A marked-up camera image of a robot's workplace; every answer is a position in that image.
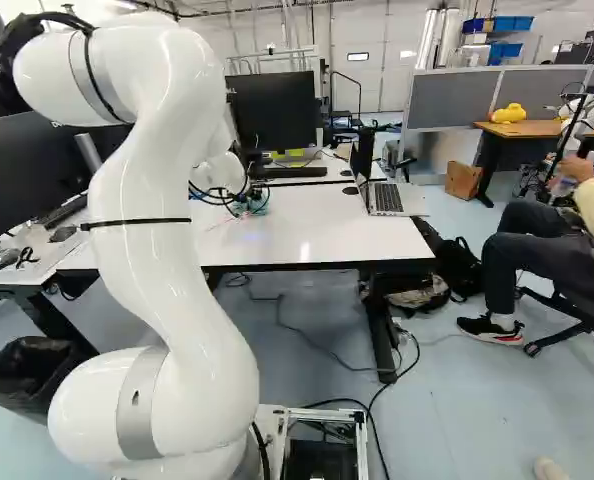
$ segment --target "white desk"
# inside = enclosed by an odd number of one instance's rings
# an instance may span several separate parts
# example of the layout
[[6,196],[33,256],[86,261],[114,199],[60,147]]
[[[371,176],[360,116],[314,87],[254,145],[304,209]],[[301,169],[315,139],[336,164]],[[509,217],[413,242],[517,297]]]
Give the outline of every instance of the white desk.
[[[64,225],[78,223],[80,219],[74,216],[64,222]],[[13,264],[0,270],[0,299],[14,300],[47,337],[70,340],[84,353],[98,354],[95,347],[43,294],[44,286],[56,275],[56,264],[77,248],[82,241],[86,242],[87,234],[77,232],[61,243],[48,243],[49,236],[50,234],[46,233],[33,234],[24,237],[23,241],[19,238],[0,238],[4,245],[12,242],[15,245],[11,246],[20,249],[24,246],[32,247],[32,258],[39,259],[37,263],[25,263],[20,269]]]
[[[195,248],[211,289],[226,272],[331,270],[428,271],[434,256],[410,218],[371,217],[359,195],[343,184],[271,189],[265,216],[234,219],[223,207],[190,202]],[[90,275],[97,266],[88,243],[57,265],[64,276]],[[383,297],[364,300],[377,367],[395,380],[391,348],[397,345]]]
[[[342,171],[350,172],[348,162],[340,158],[331,156],[332,151],[324,149],[317,154],[317,158],[308,164],[309,167],[326,167],[328,172],[323,177],[297,177],[297,178],[275,178],[267,182],[269,187],[288,187],[297,185],[321,185],[329,183],[353,183],[355,179],[352,175],[344,176]],[[266,165],[266,168],[286,168],[276,165]],[[372,162],[370,179],[378,182],[387,180],[386,174],[377,162]]]

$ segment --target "desk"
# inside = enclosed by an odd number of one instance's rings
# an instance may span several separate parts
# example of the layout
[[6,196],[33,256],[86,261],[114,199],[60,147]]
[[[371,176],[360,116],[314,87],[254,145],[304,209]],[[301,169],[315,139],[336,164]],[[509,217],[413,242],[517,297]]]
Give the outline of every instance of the desk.
[[[317,154],[321,158],[316,158],[308,164],[309,167],[326,167],[328,172],[323,177],[297,177],[297,178],[276,178],[268,180],[266,184],[269,187],[291,187],[297,185],[325,185],[331,183],[353,183],[355,181],[352,175],[342,175],[341,172],[346,171],[350,173],[350,166],[348,162],[331,156],[332,151],[324,149]],[[282,167],[277,165],[267,165],[266,168],[298,168],[298,167]],[[370,173],[371,180],[383,182],[387,180],[386,174],[383,172],[377,162],[372,163],[372,170]]]
[[[364,272],[428,270],[434,256],[410,218],[371,217],[361,197],[343,185],[272,189],[268,215],[233,219],[224,209],[192,201],[195,248],[215,287],[227,272],[356,268]],[[96,271],[90,245],[82,244],[56,267],[63,275]],[[394,369],[397,343],[383,298],[364,301],[377,367]],[[395,375],[381,372],[389,383]]]
[[62,243],[29,241],[34,250],[33,257],[39,261],[27,263],[19,270],[15,265],[0,270],[0,298],[15,301],[47,337],[70,340],[84,353],[97,355],[99,352],[95,347],[43,294],[44,287],[52,283],[56,274],[55,265],[87,240],[86,237],[87,234],[78,232]]
[[475,122],[474,125],[483,130],[479,153],[474,163],[483,168],[475,198],[488,208],[492,208],[494,204],[486,195],[486,190],[493,173],[497,170],[502,152],[509,142],[519,144],[518,146],[534,147],[535,142],[544,140],[554,142],[561,133],[559,120],[524,120],[512,124]]

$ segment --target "black pants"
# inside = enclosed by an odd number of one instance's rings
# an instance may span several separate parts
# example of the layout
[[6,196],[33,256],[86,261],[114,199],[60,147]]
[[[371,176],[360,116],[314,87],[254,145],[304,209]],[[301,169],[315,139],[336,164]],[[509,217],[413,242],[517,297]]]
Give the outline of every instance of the black pants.
[[494,313],[514,312],[516,270],[548,278],[594,301],[593,248],[594,239],[573,229],[554,207],[526,200],[509,203],[482,252],[486,306]]

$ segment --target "keyboard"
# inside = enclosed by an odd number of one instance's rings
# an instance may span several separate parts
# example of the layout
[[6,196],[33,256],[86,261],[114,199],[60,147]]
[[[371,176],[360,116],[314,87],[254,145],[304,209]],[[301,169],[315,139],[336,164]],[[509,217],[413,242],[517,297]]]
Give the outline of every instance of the keyboard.
[[272,180],[275,178],[325,177],[327,173],[328,168],[326,167],[252,168],[250,178]]
[[79,197],[71,200],[70,202],[62,205],[61,207],[53,210],[45,217],[39,219],[46,230],[50,230],[69,217],[86,208],[88,204],[88,195],[80,195]]
[[375,203],[380,212],[403,212],[399,190],[394,183],[374,183]]

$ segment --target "yellow toy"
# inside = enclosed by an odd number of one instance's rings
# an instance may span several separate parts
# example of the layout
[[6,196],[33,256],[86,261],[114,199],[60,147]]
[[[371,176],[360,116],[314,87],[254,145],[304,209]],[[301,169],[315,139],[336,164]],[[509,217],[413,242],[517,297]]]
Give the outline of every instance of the yellow toy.
[[511,103],[507,108],[495,110],[490,116],[490,121],[493,123],[515,123],[526,120],[527,116],[526,110],[519,103]]

